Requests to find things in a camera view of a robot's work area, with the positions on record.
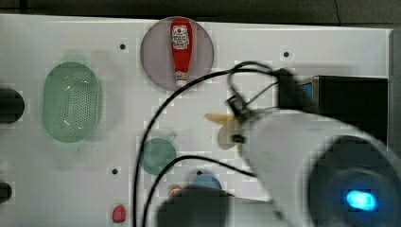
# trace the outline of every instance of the red button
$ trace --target red button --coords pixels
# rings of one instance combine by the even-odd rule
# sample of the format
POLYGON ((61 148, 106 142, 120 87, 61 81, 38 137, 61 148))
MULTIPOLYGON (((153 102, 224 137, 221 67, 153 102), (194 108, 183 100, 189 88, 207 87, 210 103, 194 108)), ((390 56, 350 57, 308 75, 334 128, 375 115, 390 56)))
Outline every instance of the red button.
POLYGON ((127 213, 123 205, 118 205, 113 210, 113 222, 120 223, 126 220, 127 213))

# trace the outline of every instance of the black box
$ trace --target black box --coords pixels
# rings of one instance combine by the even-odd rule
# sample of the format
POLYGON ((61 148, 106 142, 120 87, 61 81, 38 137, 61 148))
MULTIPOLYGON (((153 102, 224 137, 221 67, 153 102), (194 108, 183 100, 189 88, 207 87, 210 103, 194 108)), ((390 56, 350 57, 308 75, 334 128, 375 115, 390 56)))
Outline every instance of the black box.
POLYGON ((300 85, 319 114, 354 125, 387 145, 387 79, 316 76, 300 85))

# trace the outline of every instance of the circular pink tray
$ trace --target circular pink tray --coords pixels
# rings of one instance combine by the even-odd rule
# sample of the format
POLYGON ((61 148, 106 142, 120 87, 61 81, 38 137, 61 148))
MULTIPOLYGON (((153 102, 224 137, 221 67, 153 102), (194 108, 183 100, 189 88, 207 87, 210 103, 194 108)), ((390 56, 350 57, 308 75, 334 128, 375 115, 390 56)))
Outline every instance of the circular pink tray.
MULTIPOLYGON (((141 63, 146 74, 155 84, 170 91, 180 88, 175 81, 170 42, 170 25, 175 18, 177 17, 169 17, 155 24, 145 35, 141 45, 141 63)), ((207 31, 198 23, 188 20, 194 39, 189 63, 189 82, 210 72, 215 52, 207 31)))

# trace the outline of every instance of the blue light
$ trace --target blue light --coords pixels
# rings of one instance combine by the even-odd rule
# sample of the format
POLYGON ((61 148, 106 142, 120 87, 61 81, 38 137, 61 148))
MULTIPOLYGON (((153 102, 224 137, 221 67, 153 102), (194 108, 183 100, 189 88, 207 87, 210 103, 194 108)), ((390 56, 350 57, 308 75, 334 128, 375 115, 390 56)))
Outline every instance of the blue light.
POLYGON ((350 191, 347 194, 347 202, 350 206, 364 211, 373 211, 376 208, 375 197, 367 192, 350 191))

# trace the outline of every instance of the bottle label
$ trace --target bottle label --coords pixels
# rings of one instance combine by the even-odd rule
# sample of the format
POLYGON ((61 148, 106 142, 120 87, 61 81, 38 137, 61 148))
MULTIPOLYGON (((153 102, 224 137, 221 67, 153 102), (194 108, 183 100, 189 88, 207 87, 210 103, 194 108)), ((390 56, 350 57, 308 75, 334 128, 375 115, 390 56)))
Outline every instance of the bottle label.
POLYGON ((183 73, 181 71, 176 72, 176 80, 187 80, 188 74, 183 73))
POLYGON ((186 26, 174 26, 173 27, 173 48, 175 49, 186 49, 189 45, 188 30, 186 26))

